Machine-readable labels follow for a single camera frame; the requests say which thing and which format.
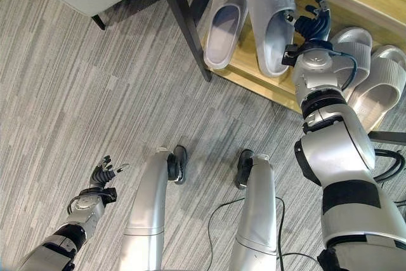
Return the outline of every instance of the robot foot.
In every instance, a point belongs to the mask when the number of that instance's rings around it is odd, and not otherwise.
[[[250,149],[244,149],[239,158],[237,165],[237,174],[234,178],[234,184],[239,190],[247,187],[248,177],[252,168],[252,157],[254,152]]]
[[[186,164],[188,159],[186,148],[181,145],[177,145],[173,150],[173,154],[176,156],[177,160],[179,160],[179,175],[178,179],[175,180],[175,183],[183,184],[183,182],[186,180]]]

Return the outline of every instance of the white slipper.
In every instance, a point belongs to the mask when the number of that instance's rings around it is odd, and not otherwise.
[[[372,55],[369,77],[348,101],[367,133],[398,103],[405,83],[406,54],[395,46],[380,47]]]
[[[365,29],[350,27],[338,32],[330,42],[335,51],[348,53],[357,60],[357,75],[343,92],[344,98],[348,101],[354,88],[369,75],[372,37]],[[343,56],[334,56],[332,61],[332,68],[337,75],[338,85],[342,86],[351,75],[353,62],[351,59]]]
[[[294,0],[247,0],[247,3],[259,68],[266,76],[280,76],[288,68],[282,65],[282,57],[294,34],[294,27],[285,21],[284,11],[296,9]]]
[[[223,69],[230,63],[247,14],[246,0],[213,0],[204,50],[210,68]]]

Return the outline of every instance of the black cable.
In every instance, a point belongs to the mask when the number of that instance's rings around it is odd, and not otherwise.
[[[282,198],[280,198],[280,197],[275,197],[275,198],[278,199],[278,200],[280,200],[280,201],[282,202],[282,217],[281,217],[281,219],[280,219],[279,233],[278,233],[278,253],[279,253],[279,256],[277,257],[277,260],[279,260],[280,257],[284,257],[284,256],[288,256],[288,255],[300,255],[300,256],[304,256],[304,257],[307,257],[307,258],[313,260],[315,263],[317,263],[317,264],[319,265],[318,261],[317,261],[314,257],[311,257],[310,255],[307,255],[307,254],[303,254],[303,253],[299,253],[299,252],[288,252],[288,253],[282,254],[282,248],[281,248],[281,246],[280,246],[280,236],[282,235],[282,225],[284,224],[284,219],[285,219],[285,202],[284,202],[284,200],[283,200]],[[210,218],[209,218],[209,223],[207,224],[207,235],[209,236],[209,243],[210,243],[210,263],[209,263],[209,266],[206,268],[206,271],[209,271],[210,268],[211,268],[211,265],[213,264],[213,242],[211,241],[211,235],[210,235],[210,223],[211,223],[211,220],[212,220],[214,214],[215,214],[220,208],[222,208],[223,206],[227,206],[227,205],[229,205],[229,204],[242,201],[242,200],[244,200],[244,199],[245,199],[245,197],[239,198],[239,199],[236,199],[236,200],[233,200],[233,201],[230,201],[230,202],[226,202],[226,203],[223,203],[223,204],[220,204],[220,205],[211,213]],[[281,271],[284,271],[284,265],[283,265],[283,264],[284,264],[284,263],[283,263],[283,259],[281,259],[281,260],[280,260],[280,269],[281,269]]]
[[[313,260],[317,265],[320,265],[320,264],[318,263],[318,261],[317,261],[314,257],[311,257],[310,255],[307,255],[307,254],[303,254],[303,253],[299,253],[299,252],[288,252],[288,253],[282,254],[282,256],[288,256],[288,255],[300,255],[300,256],[304,256],[304,257],[307,257],[307,258]]]
[[[282,226],[284,225],[284,219],[285,219],[285,202],[282,198],[276,197],[276,199],[279,199],[282,203],[282,217],[280,218],[280,224],[279,224],[279,233],[278,233],[278,254],[279,254],[279,264],[280,264],[280,271],[285,271],[284,268],[284,259],[282,258],[282,247],[280,246],[280,236],[282,235]]]
[[[210,218],[209,218],[209,223],[207,224],[207,234],[208,234],[208,236],[209,236],[209,243],[210,243],[210,263],[209,263],[209,266],[207,267],[206,271],[209,271],[209,270],[210,270],[211,265],[212,265],[212,263],[213,263],[213,243],[212,243],[212,241],[211,241],[211,236],[210,236],[210,222],[211,222],[211,219],[213,218],[214,214],[215,214],[220,208],[222,208],[223,206],[227,206],[227,205],[229,205],[229,204],[231,204],[231,203],[239,202],[239,201],[244,200],[244,199],[245,199],[245,197],[239,198],[239,199],[236,199],[236,200],[233,200],[233,201],[230,201],[230,202],[226,202],[226,203],[223,203],[223,204],[220,204],[220,205],[211,213]]]
[[[358,65],[357,65],[357,60],[355,59],[354,56],[351,54],[345,53],[345,52],[339,52],[340,56],[344,56],[349,58],[350,60],[353,61],[353,70],[351,71],[350,76],[347,78],[343,86],[341,87],[341,91],[344,91],[355,79],[355,76],[357,76],[357,70],[358,70]]]
[[[74,203],[74,201],[79,200],[82,197],[93,196],[93,195],[106,196],[106,197],[110,197],[111,199],[113,199],[113,196],[111,196],[110,194],[103,193],[103,192],[90,192],[90,193],[87,193],[84,195],[79,195],[79,196],[73,197],[67,206],[68,215],[72,214],[72,203]]]
[[[384,173],[374,177],[377,183],[388,181],[398,175],[405,167],[405,158],[398,152],[386,149],[375,149],[375,155],[379,157],[390,157],[395,160],[395,163]]]

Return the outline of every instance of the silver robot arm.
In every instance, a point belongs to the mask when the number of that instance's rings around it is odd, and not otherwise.
[[[306,41],[300,48],[287,46],[284,61],[294,64],[292,80],[305,121],[305,135],[294,148],[296,159],[303,175],[323,188],[326,249],[318,260],[328,271],[404,270],[406,224],[371,175],[374,148],[331,69],[331,56],[339,54],[325,36],[312,35],[329,32],[329,22],[314,22],[329,19],[327,4],[317,1],[320,10],[306,8],[316,15],[313,20],[287,16]]]
[[[112,170],[110,156],[104,157],[93,171],[89,188],[73,198],[65,223],[29,253],[17,271],[71,271],[73,260],[82,246],[93,236],[106,204],[115,202],[115,188],[105,188],[122,168]]]

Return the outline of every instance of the floor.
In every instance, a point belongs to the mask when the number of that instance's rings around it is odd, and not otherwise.
[[[77,270],[115,270],[143,163],[157,147],[177,143],[188,149],[188,180],[167,188],[163,268],[207,268],[210,213],[244,196],[233,185],[243,148],[268,154],[275,169],[287,204],[282,251],[318,255],[322,192],[302,177],[293,154],[301,116],[220,77],[206,83],[166,1],[137,6],[124,1],[107,10],[102,32],[59,0],[0,0],[3,267],[12,269],[58,228],[70,198],[110,154],[131,167],[113,182],[119,198],[76,263]],[[404,131],[405,113],[403,99],[381,129]],[[379,160],[376,171],[387,165]],[[405,197],[406,175],[384,188],[393,199]],[[213,219],[211,270],[228,268],[241,208],[235,203]],[[300,256],[286,257],[285,269],[320,270]]]

